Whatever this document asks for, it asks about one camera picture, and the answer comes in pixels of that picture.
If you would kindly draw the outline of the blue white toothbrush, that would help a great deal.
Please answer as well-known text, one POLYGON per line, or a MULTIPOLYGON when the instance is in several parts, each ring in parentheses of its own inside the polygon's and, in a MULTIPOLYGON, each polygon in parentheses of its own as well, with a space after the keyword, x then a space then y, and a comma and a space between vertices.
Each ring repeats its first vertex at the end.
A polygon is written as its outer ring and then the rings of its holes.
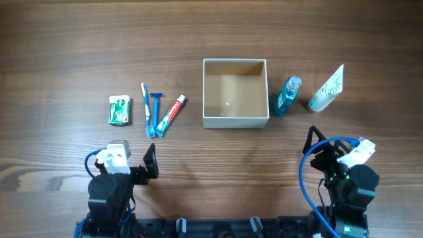
POLYGON ((150 111, 150 107, 149 107, 149 97, 148 97, 147 87, 146 87, 145 83, 141 84, 141 91, 142 91, 142 94, 143 94, 143 99, 144 99, 144 104, 145 104, 145 120, 146 120, 145 131, 146 131, 148 138, 153 138, 155 136, 155 129, 150 124, 151 111, 150 111))

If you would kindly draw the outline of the red white toothpaste tube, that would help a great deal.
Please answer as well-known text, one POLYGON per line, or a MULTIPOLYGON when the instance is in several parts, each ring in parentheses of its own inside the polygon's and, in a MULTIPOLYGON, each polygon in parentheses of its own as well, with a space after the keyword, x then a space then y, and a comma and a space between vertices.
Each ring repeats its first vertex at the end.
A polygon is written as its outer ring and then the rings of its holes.
POLYGON ((167 131, 174 117, 178 114, 178 111, 182 108, 185 101, 186 97, 184 95, 180 95, 175 103, 169 108, 168 112, 155 128, 155 132, 158 136, 164 136, 165 132, 167 131))

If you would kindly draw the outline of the blue mouthwash bottle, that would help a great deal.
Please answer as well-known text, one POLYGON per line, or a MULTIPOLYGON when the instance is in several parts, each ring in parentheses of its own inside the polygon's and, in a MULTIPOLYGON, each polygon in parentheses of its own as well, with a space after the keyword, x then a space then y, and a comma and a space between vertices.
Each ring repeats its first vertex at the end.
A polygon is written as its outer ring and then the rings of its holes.
POLYGON ((297 97, 302 80, 298 76, 291 76, 285 82, 283 89, 275 99, 274 112, 276 116, 283 116, 297 97))

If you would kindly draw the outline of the white lotion tube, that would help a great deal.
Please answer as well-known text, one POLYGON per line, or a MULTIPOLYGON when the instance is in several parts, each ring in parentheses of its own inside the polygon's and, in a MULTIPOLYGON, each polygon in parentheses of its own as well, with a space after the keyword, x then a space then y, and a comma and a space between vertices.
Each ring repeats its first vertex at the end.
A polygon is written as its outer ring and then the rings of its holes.
POLYGON ((322 112, 343 90, 344 64, 342 64, 323 86, 311 97, 308 110, 322 112))

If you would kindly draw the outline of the green soap packet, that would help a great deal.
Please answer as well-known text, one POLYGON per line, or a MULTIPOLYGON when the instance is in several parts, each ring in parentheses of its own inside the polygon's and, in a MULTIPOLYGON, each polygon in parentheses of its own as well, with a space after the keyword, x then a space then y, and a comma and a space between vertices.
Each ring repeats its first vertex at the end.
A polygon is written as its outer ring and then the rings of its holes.
POLYGON ((113 126, 126 126, 130 124, 130 102, 128 95, 110 96, 110 113, 108 123, 113 126))

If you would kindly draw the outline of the blue disposable razor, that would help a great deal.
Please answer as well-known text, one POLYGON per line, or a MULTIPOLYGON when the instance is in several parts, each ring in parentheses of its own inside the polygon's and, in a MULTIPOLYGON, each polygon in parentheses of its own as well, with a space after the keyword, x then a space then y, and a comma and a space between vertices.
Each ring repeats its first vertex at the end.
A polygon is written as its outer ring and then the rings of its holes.
POLYGON ((156 127, 158 124, 159 118, 159 99, 164 96, 163 93, 151 93, 151 97, 153 97, 153 127, 156 127))

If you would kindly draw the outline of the white cardboard box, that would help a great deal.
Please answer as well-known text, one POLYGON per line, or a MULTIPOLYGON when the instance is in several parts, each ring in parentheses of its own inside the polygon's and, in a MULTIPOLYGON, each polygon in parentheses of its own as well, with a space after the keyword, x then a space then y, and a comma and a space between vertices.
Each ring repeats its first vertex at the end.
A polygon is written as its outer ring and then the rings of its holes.
POLYGON ((204 128, 264 128, 269 117, 265 59, 203 61, 204 128))

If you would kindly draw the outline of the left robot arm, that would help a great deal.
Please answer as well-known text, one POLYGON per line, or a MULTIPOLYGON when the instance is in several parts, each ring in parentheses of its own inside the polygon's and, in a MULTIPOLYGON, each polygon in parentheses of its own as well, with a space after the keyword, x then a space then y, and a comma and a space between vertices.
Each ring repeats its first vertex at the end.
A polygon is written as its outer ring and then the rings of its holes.
POLYGON ((111 141, 107 147, 89 153, 84 160, 91 177, 88 185, 89 213, 76 225, 78 237, 147 237, 134 214, 134 186, 147 185, 159 176, 155 144, 143 157, 144 166, 128 166, 129 143, 111 141))

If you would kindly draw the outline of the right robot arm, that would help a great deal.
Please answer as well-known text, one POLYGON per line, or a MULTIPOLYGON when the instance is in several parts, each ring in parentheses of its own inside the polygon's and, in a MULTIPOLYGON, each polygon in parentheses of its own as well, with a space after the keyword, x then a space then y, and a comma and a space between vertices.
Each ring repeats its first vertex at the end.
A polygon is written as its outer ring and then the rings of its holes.
POLYGON ((365 137, 326 138, 316 126, 309 128, 299 164, 300 189, 310 205, 307 234, 311 237, 369 237, 365 211, 375 198, 380 176, 365 162, 375 153, 375 144, 365 137), (330 204, 314 205, 303 182, 303 167, 323 173, 330 204))

